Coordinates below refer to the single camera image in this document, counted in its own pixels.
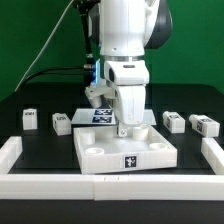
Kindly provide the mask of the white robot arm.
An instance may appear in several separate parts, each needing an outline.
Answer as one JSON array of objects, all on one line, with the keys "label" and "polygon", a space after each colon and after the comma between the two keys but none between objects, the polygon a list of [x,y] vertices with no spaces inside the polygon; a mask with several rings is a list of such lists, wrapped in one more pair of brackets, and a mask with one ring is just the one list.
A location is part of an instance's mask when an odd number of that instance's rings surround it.
[{"label": "white robot arm", "polygon": [[75,0],[91,72],[85,94],[94,108],[107,101],[117,133],[143,123],[149,71],[147,49],[161,47],[173,24],[167,0]]}]

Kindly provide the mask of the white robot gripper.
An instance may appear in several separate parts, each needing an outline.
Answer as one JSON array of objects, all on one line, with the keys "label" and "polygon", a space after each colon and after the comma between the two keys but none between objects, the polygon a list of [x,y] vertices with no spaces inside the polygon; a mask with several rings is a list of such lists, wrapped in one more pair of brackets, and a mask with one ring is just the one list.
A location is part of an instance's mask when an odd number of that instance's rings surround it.
[{"label": "white robot gripper", "polygon": [[149,71],[144,60],[106,61],[104,78],[107,86],[115,92],[111,106],[121,122],[118,124],[117,134],[119,137],[126,137],[126,125],[135,126],[143,121]]}]

